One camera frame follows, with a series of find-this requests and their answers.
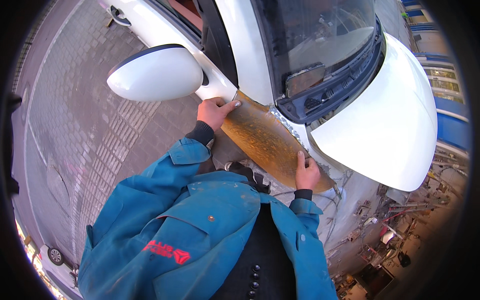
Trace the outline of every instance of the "tire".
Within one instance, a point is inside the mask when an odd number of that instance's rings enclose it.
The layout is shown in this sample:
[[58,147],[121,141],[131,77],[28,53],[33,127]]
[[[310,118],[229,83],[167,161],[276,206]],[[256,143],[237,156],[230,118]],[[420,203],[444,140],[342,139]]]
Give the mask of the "tire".
[[49,248],[48,249],[48,258],[50,261],[56,265],[63,264],[63,254],[57,248]]

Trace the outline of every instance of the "side mirror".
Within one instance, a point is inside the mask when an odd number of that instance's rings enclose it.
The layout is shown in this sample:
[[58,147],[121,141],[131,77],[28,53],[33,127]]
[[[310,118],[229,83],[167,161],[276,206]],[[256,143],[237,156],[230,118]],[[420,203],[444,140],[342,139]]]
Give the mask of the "side mirror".
[[133,101],[164,101],[185,97],[202,85],[204,73],[182,45],[160,45],[138,52],[108,72],[115,94]]

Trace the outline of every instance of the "manhole cover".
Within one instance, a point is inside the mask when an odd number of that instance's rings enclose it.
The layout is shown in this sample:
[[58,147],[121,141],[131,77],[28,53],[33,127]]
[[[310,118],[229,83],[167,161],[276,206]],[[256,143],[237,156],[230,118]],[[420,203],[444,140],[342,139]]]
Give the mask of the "manhole cover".
[[59,203],[69,204],[70,198],[68,196],[67,186],[58,171],[53,167],[47,168],[47,185]]

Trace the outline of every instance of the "car door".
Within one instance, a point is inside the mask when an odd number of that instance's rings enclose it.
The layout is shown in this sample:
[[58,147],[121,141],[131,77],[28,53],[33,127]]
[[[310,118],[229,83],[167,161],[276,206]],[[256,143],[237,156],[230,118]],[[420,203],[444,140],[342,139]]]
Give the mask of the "car door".
[[[208,84],[196,91],[201,99],[233,99],[238,88],[235,61],[213,0],[100,0],[100,4],[147,47],[187,48],[208,78]],[[195,5],[203,5],[200,12]]]

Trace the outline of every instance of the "paving stone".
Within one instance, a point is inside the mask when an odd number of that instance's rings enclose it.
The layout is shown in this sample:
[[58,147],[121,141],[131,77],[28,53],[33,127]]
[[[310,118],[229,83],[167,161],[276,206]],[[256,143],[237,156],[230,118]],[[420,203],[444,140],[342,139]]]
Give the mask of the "paving stone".
[[[201,102],[196,95],[165,103],[115,95],[107,73],[146,47],[128,28],[105,27],[110,18],[97,1],[85,0],[51,46],[31,97],[28,185],[31,195],[40,195],[32,205],[74,263],[83,253],[85,226],[94,223],[115,185],[191,131]],[[213,154],[218,165],[246,157],[221,131]],[[45,188],[42,156],[65,182],[62,205]]]

